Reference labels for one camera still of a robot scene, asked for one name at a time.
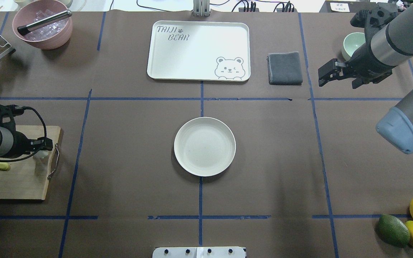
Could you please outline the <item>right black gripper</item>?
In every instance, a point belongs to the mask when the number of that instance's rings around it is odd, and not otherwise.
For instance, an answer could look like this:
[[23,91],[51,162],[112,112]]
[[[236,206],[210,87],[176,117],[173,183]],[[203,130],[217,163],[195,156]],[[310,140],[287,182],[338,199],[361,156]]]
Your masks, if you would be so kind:
[[369,83],[378,84],[392,75],[393,66],[383,64],[375,57],[364,55],[351,57],[347,62],[331,59],[318,69],[318,86],[334,80],[354,78],[351,87],[357,89]]

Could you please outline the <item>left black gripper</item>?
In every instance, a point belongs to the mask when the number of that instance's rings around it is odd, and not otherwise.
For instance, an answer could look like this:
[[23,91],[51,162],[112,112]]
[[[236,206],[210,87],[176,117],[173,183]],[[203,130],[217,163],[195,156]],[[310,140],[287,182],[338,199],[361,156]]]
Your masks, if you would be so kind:
[[51,151],[53,149],[52,139],[47,137],[47,131],[37,139],[28,139],[25,134],[19,131],[13,131],[13,147],[11,148],[11,157],[17,158],[24,154],[35,154],[41,151]]

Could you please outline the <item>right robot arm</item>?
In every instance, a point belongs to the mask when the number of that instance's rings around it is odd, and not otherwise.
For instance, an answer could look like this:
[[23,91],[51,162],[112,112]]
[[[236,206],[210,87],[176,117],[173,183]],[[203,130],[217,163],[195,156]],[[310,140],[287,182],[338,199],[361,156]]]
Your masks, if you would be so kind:
[[[353,89],[378,84],[413,57],[413,3],[401,13],[380,5],[359,10],[350,24],[364,30],[365,43],[349,60],[334,58],[323,64],[318,69],[319,87],[348,78]],[[400,152],[413,154],[413,87],[377,122],[375,129]]]

